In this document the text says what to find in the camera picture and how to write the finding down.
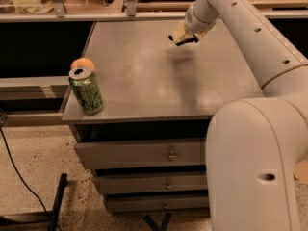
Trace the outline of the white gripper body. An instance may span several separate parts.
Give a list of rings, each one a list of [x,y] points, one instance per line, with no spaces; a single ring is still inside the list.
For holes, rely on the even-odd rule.
[[[185,24],[192,34],[210,31],[219,17],[216,9],[207,0],[195,0],[185,14]]]

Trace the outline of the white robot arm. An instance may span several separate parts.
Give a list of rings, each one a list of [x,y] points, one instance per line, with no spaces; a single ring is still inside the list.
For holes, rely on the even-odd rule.
[[[196,0],[177,44],[221,19],[260,92],[213,116],[206,168],[213,231],[300,231],[295,164],[308,150],[307,59],[248,0]]]

